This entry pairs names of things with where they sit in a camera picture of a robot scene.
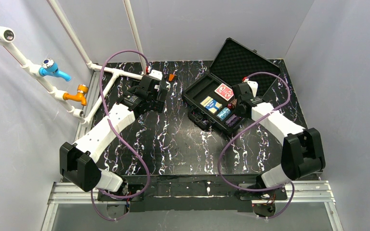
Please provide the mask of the blue white card box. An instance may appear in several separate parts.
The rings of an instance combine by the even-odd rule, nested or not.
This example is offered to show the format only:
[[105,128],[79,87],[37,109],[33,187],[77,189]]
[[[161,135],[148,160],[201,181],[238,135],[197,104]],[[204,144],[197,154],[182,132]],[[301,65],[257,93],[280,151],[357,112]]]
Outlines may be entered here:
[[200,104],[212,114],[217,113],[222,108],[222,104],[210,96],[207,96]]

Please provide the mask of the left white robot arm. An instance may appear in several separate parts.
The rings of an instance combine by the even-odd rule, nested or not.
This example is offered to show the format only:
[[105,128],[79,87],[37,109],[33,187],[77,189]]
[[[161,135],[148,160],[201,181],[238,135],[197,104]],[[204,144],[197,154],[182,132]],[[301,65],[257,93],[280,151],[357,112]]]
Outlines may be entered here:
[[166,77],[156,80],[144,75],[87,134],[60,147],[60,174],[85,192],[94,188],[117,192],[123,184],[122,177],[100,169],[96,163],[106,147],[140,115],[163,111],[168,90]]

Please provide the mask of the red backed card deck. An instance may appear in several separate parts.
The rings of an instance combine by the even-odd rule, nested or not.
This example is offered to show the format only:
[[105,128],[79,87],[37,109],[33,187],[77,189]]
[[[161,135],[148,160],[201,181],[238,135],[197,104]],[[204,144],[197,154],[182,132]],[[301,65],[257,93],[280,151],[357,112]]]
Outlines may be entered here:
[[234,97],[232,89],[224,83],[221,83],[214,92],[226,101],[230,101]]

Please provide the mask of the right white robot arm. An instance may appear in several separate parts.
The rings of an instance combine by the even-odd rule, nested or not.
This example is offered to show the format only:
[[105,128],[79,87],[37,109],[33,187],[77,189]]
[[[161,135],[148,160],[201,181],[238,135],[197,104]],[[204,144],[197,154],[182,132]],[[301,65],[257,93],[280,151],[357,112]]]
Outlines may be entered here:
[[254,94],[250,81],[232,86],[232,91],[237,101],[236,116],[259,122],[282,144],[280,164],[257,176],[252,189],[274,188],[325,168],[321,135],[317,129],[305,129],[287,119],[271,103]]

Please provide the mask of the black poker set case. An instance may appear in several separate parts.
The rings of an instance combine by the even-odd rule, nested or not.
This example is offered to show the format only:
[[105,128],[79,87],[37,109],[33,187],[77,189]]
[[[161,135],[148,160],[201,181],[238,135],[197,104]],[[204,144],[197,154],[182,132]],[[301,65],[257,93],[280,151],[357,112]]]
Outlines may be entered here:
[[[234,110],[231,110],[231,114],[224,121],[219,120],[216,115],[227,107],[231,100],[224,100],[214,90],[221,83],[232,87],[241,83],[244,77],[256,73],[257,75],[251,80],[258,83],[257,96],[263,97],[276,81],[267,73],[279,75],[280,72],[277,65],[260,56],[256,51],[248,49],[232,38],[227,38],[208,71],[182,91],[182,98],[189,106],[188,118],[202,130],[214,128],[230,135],[238,130],[244,118],[240,117],[233,127],[227,126],[225,121],[231,115],[235,115]],[[217,113],[210,113],[200,104],[207,96],[222,104],[222,108]]]

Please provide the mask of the purple poker chip stack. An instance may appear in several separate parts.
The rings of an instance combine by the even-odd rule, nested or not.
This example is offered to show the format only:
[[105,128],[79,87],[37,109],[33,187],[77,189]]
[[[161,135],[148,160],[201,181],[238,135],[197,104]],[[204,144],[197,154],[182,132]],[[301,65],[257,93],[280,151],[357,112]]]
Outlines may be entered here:
[[231,115],[226,121],[225,124],[229,127],[233,127],[238,121],[240,117],[237,115]]

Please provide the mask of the light blue chip stack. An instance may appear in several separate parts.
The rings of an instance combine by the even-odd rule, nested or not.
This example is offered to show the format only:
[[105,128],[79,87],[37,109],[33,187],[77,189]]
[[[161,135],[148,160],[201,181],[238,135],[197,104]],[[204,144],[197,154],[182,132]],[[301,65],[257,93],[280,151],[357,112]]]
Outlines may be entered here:
[[221,121],[224,121],[229,115],[231,114],[231,110],[227,107],[225,107],[224,109],[222,109],[217,115],[216,117],[221,120]]

